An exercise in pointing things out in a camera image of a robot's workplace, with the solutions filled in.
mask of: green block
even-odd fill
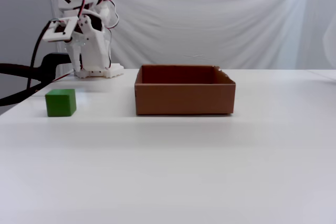
[[[53,89],[46,94],[48,116],[72,116],[76,111],[74,89]]]

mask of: white table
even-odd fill
[[[136,117],[137,70],[0,116],[0,223],[336,223],[336,71],[225,72],[232,116]]]

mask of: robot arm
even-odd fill
[[[43,40],[65,41],[75,74],[81,78],[120,75],[123,67],[111,64],[111,35],[105,28],[113,5],[108,0],[58,0],[58,6],[63,18],[50,24]]]

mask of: white backdrop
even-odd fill
[[[331,69],[322,37],[334,0],[114,0],[114,61]]]
[[[112,53],[143,63],[294,69],[306,0],[115,0]]]

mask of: open box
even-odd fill
[[[135,81],[137,115],[231,114],[235,90],[219,67],[143,65]]]

